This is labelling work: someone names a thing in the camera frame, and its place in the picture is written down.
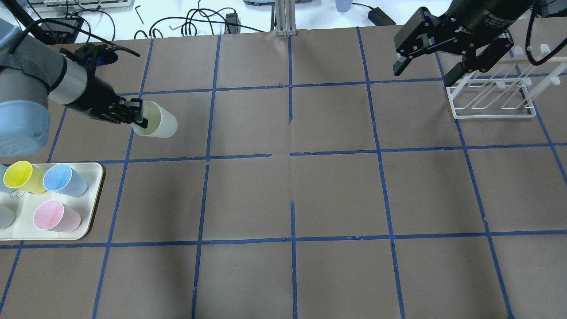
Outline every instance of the power adapter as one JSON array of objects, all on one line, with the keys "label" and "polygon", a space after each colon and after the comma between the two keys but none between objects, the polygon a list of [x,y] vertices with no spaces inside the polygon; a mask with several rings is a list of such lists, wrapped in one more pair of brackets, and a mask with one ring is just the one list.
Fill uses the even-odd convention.
[{"label": "power adapter", "polygon": [[396,22],[392,20],[382,9],[374,8],[368,12],[368,20],[372,21],[375,26],[395,26]]},{"label": "power adapter", "polygon": [[[225,16],[226,22],[228,23],[234,23],[234,24],[240,24],[240,21],[238,20],[238,14],[237,13],[227,13]],[[240,26],[233,26],[231,24],[225,24],[225,34],[228,33],[240,33]]]}]

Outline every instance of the light blue cup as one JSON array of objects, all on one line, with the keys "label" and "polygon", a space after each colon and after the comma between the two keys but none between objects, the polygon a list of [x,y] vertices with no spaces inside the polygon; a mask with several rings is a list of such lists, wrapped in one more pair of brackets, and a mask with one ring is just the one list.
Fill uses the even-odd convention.
[{"label": "light blue cup", "polygon": [[43,176],[43,187],[51,192],[79,197],[88,189],[87,180],[67,164],[52,166]]},{"label": "light blue cup", "polygon": [[8,167],[0,164],[0,192],[2,193],[11,193],[15,191],[15,189],[9,188],[4,184],[4,173],[6,172],[7,169]]},{"label": "light blue cup", "polygon": [[353,4],[353,0],[335,0],[335,6],[338,12],[347,12],[350,6]]}]

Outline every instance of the pink cup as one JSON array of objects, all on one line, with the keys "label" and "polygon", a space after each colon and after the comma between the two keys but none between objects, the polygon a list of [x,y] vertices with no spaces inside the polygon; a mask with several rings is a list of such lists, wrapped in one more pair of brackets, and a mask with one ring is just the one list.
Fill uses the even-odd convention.
[{"label": "pink cup", "polygon": [[40,230],[70,233],[81,224],[81,216],[58,200],[48,200],[33,214],[33,224]]}]

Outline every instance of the grid square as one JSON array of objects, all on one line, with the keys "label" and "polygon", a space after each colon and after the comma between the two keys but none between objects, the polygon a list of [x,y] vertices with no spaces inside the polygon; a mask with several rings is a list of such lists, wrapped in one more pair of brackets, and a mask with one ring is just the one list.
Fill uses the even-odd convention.
[{"label": "grid square", "polygon": [[204,240],[290,236],[289,159],[210,163]]},{"label": "grid square", "polygon": [[[92,224],[88,233],[81,239],[72,241],[74,244],[82,243],[106,243],[108,240],[108,232],[114,215],[116,206],[116,196],[122,179],[122,171],[124,164],[105,164],[104,180],[99,200],[96,204],[96,211],[92,219]],[[26,244],[43,245],[43,244],[61,244],[62,241],[26,241]]]},{"label": "grid square", "polygon": [[292,157],[297,236],[388,234],[376,154]]},{"label": "grid square", "polygon": [[142,78],[146,69],[150,40],[115,41],[116,44],[132,49],[140,54],[136,57],[128,52],[118,51],[118,61],[114,64],[96,68],[96,76],[108,82],[114,92],[137,93],[142,86]]},{"label": "grid square", "polygon": [[291,38],[293,84],[364,81],[356,29],[301,30]]},{"label": "grid square", "polygon": [[196,246],[113,247],[98,319],[191,318]]},{"label": "grid square", "polygon": [[293,89],[292,152],[376,149],[365,85]]},{"label": "grid square", "polygon": [[565,113],[565,101],[567,100],[567,90],[565,83],[567,77],[560,77],[561,84],[558,86],[550,85],[545,92],[536,99],[538,111],[541,119],[551,137],[556,143],[567,142],[567,114]]},{"label": "grid square", "polygon": [[291,243],[204,245],[196,318],[293,318]]},{"label": "grid square", "polygon": [[440,78],[439,66],[433,54],[412,61],[399,77],[393,74],[393,64],[398,59],[393,39],[401,28],[402,26],[360,28],[370,80]]},{"label": "grid square", "polygon": [[506,318],[486,238],[396,241],[408,318]]},{"label": "grid square", "polygon": [[288,89],[217,92],[210,154],[289,154],[288,122]]},{"label": "grid square", "polygon": [[492,231],[567,229],[567,186],[550,148],[469,154]]},{"label": "grid square", "polygon": [[567,314],[567,237],[493,237],[506,292],[516,318]]},{"label": "grid square", "polygon": [[461,150],[384,153],[397,234],[484,232]]},{"label": "grid square", "polygon": [[90,318],[104,248],[23,249],[3,318]]},{"label": "grid square", "polygon": [[94,120],[69,109],[63,120],[52,161],[123,160],[131,130],[129,125]]},{"label": "grid square", "polygon": [[18,161],[28,161],[30,163],[46,163],[49,159],[49,153],[51,153],[51,148],[53,146],[53,141],[55,140],[55,135],[59,129],[59,123],[61,122],[61,116],[63,115],[64,107],[55,102],[47,102],[47,110],[49,111],[49,136],[47,138],[47,143],[45,146],[37,153],[28,156],[16,156],[16,157],[0,157],[1,164],[13,164]]},{"label": "grid square", "polygon": [[217,41],[218,36],[155,39],[144,91],[211,89]]},{"label": "grid square", "polygon": [[0,292],[4,293],[8,277],[12,271],[17,249],[0,249]]},{"label": "grid square", "polygon": [[443,82],[371,85],[382,149],[460,146]]},{"label": "grid square", "polygon": [[177,119],[177,132],[170,138],[134,135],[130,158],[177,158],[206,156],[211,93],[144,95]]},{"label": "grid square", "polygon": [[536,117],[459,120],[467,146],[547,143]]},{"label": "grid square", "polygon": [[217,87],[286,85],[287,37],[275,31],[223,35]]},{"label": "grid square", "polygon": [[297,243],[299,318],[400,318],[390,241]]},{"label": "grid square", "polygon": [[204,176],[200,161],[129,164],[112,241],[196,240]]},{"label": "grid square", "polygon": [[555,146],[559,160],[563,164],[563,169],[567,170],[567,146]]}]

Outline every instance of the pale yellow cup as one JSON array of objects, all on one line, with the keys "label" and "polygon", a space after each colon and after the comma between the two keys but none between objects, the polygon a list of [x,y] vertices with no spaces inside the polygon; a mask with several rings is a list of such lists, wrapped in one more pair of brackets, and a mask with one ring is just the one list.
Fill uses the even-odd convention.
[{"label": "pale yellow cup", "polygon": [[8,167],[4,173],[4,184],[9,188],[40,194],[46,191],[43,187],[45,172],[28,161],[19,161]]}]

